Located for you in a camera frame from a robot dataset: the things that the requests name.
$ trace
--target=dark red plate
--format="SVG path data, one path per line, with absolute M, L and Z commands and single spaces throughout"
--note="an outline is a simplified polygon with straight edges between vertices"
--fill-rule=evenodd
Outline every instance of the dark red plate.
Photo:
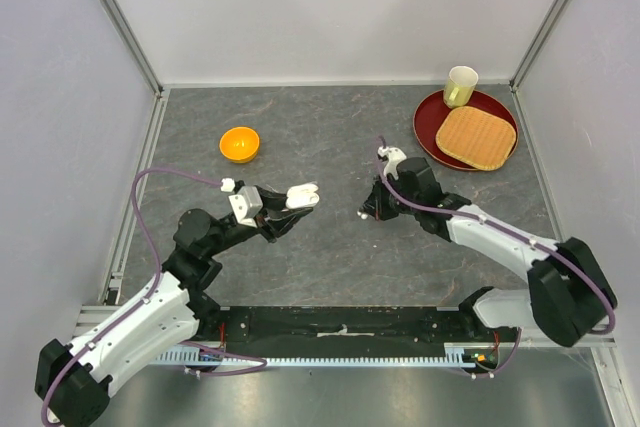
M 440 126 L 444 122 L 444 119 L 447 118 L 447 115 L 449 115 L 449 112 L 451 112 L 451 109 L 444 103 L 442 96 L 442 90 L 434 92 L 420 103 L 416 109 L 416 113 L 413 114 L 413 131 L 416 133 L 418 142 L 422 148 L 431 155 L 431 157 L 447 167 L 457 170 L 477 171 L 479 169 L 471 167 L 464 162 L 460 162 L 453 157 L 449 157 L 447 154 L 442 152 L 438 148 L 438 144 L 436 144 L 436 134 L 438 133 L 438 129 L 440 129 Z M 504 105 L 490 95 L 483 94 L 477 90 L 471 94 L 471 99 L 467 105 L 488 112 L 496 117 L 500 117 L 513 126 L 516 131 L 516 142 L 513 144 L 511 152 L 509 152 L 509 157 L 511 157 L 518 146 L 518 126 L 516 124 L 516 119 L 513 118 L 511 112 L 509 112 Z

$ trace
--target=white mug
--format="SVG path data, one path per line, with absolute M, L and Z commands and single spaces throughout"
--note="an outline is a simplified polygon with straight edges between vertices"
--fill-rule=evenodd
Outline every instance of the white mug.
M 449 71 L 449 80 L 444 88 L 444 103 L 450 109 L 467 105 L 477 84 L 478 73 L 471 67 L 454 67 Z

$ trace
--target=bowl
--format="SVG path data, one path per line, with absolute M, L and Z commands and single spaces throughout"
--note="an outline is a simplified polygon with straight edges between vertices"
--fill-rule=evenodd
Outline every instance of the bowl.
M 234 127 L 220 139 L 220 152 L 231 162 L 244 164 L 258 155 L 260 137 L 249 127 Z

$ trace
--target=floor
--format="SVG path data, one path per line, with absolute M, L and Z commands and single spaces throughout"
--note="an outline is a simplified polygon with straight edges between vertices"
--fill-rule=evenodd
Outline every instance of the floor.
M 362 221 L 356 211 L 374 175 L 373 139 L 426 155 L 414 138 L 416 106 L 436 86 L 220 88 L 173 90 L 153 165 L 211 178 L 233 177 L 281 191 L 316 181 L 316 210 L 276 244 L 254 238 L 217 257 L 224 268 L 209 288 L 222 305 L 454 306 L 485 285 L 519 288 L 507 269 L 423 232 L 408 217 Z M 515 113 L 507 86 L 479 90 Z M 218 150 L 229 128 L 261 136 L 258 157 L 232 164 Z M 469 173 L 434 163 L 444 190 L 529 232 L 552 236 L 528 147 L 521 138 L 500 170 Z M 220 191 L 169 175 L 149 178 L 142 212 L 163 258 L 180 215 L 192 207 L 229 212 Z M 151 277 L 149 249 L 136 230 L 120 302 Z
M 226 378 L 148 367 L 95 427 L 613 427 L 593 358 L 521 350 L 493 380 L 440 369 L 287 368 Z

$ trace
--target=wall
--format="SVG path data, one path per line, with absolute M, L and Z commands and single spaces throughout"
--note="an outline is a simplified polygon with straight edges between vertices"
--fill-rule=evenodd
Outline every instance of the wall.
M 562 230 L 593 248 L 620 302 L 640 392 L 640 0 L 572 0 L 522 86 Z
M 515 71 L 552 0 L 118 0 L 164 83 L 429 81 Z
M 153 105 L 98 0 L 0 0 L 0 411 L 35 426 L 40 348 L 95 302 Z

